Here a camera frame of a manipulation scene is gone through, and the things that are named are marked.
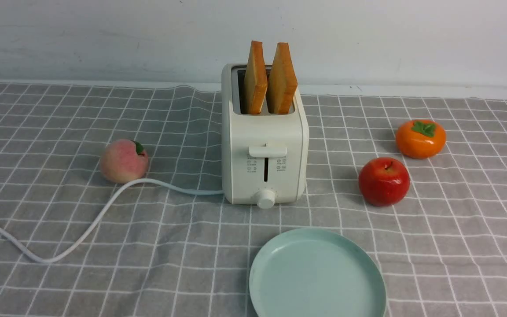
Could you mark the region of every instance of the light blue plate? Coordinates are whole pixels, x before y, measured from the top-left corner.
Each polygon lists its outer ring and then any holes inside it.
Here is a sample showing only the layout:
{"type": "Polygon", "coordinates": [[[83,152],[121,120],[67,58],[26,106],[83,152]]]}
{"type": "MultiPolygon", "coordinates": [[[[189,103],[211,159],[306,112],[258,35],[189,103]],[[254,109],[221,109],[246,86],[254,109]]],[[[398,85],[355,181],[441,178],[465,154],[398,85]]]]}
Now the light blue plate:
{"type": "Polygon", "coordinates": [[[250,271],[259,317],[382,317],[386,289],[372,259],[322,229],[294,229],[266,243],[250,271]]]}

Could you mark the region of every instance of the white power cord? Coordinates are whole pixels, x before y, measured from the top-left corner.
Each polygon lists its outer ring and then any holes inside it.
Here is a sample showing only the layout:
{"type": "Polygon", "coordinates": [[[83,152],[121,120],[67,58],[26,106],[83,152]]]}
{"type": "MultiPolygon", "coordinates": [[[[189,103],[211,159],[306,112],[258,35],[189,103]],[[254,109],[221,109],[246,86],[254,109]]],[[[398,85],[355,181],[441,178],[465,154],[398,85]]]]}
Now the white power cord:
{"type": "Polygon", "coordinates": [[[6,237],[14,245],[16,245],[16,247],[18,247],[18,249],[20,249],[20,251],[22,251],[27,257],[29,257],[31,260],[33,260],[35,262],[50,264],[50,263],[60,261],[61,259],[63,259],[67,255],[72,253],[72,251],[74,251],[74,249],[76,249],[78,247],[78,245],[81,244],[86,239],[87,236],[89,236],[91,231],[93,231],[93,229],[95,229],[95,227],[97,226],[99,221],[101,221],[101,219],[103,218],[103,216],[105,215],[107,210],[109,210],[109,207],[114,203],[114,201],[117,199],[117,197],[123,191],[125,191],[125,189],[129,188],[132,185],[140,184],[140,183],[152,183],[152,184],[162,185],[162,186],[165,186],[169,189],[173,189],[174,191],[178,191],[181,193],[187,193],[190,195],[197,195],[197,196],[219,195],[219,194],[224,193],[223,191],[200,191],[197,189],[179,188],[175,185],[171,185],[169,183],[165,183],[162,181],[158,181],[157,179],[151,179],[151,178],[135,179],[134,181],[124,184],[121,188],[118,189],[118,191],[116,193],[114,193],[113,197],[111,197],[111,199],[109,199],[109,201],[103,207],[103,209],[101,209],[101,212],[97,215],[95,220],[93,220],[93,222],[91,223],[89,228],[87,228],[87,230],[83,233],[83,235],[81,235],[81,237],[79,237],[79,239],[77,239],[77,241],[75,243],[73,243],[72,246],[70,246],[68,249],[66,249],[65,251],[63,251],[59,255],[52,257],[52,258],[48,258],[48,259],[43,259],[43,258],[39,257],[38,255],[32,253],[29,249],[26,248],[26,246],[24,244],[20,243],[16,237],[13,237],[10,233],[5,231],[1,227],[0,227],[0,234],[2,236],[6,237]]]}

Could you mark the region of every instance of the orange persimmon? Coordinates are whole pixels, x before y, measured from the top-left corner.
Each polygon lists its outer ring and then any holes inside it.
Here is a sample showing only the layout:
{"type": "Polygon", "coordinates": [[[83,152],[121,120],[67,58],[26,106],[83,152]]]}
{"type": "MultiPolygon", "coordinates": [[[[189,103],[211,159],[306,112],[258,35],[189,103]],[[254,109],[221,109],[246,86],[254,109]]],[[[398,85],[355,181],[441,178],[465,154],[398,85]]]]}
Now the orange persimmon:
{"type": "Polygon", "coordinates": [[[431,120],[410,120],[396,132],[396,144],[402,154],[413,159],[426,159],[445,146],[445,130],[431,120]]]}

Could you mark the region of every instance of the toaster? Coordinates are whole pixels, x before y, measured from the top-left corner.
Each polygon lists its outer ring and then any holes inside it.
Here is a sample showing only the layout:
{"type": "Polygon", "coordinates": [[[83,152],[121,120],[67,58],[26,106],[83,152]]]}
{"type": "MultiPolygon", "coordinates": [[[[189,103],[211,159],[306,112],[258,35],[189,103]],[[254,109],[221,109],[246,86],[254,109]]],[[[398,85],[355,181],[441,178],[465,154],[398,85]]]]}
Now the toaster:
{"type": "MultiPolygon", "coordinates": [[[[271,208],[291,203],[305,189],[309,129],[298,88],[287,114],[245,114],[246,64],[222,72],[222,187],[230,203],[271,208]]],[[[271,65],[265,66],[269,77],[271,65]]]]}

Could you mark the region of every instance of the artificial peach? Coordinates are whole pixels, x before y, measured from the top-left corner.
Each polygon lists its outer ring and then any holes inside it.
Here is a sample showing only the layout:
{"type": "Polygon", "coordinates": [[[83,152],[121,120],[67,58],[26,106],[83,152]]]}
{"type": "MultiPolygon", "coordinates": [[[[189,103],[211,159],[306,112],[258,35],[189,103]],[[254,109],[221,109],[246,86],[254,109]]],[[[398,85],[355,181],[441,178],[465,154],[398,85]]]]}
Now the artificial peach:
{"type": "Polygon", "coordinates": [[[120,139],[107,145],[99,163],[101,174],[113,183],[128,183],[146,174],[148,155],[136,141],[120,139]]]}

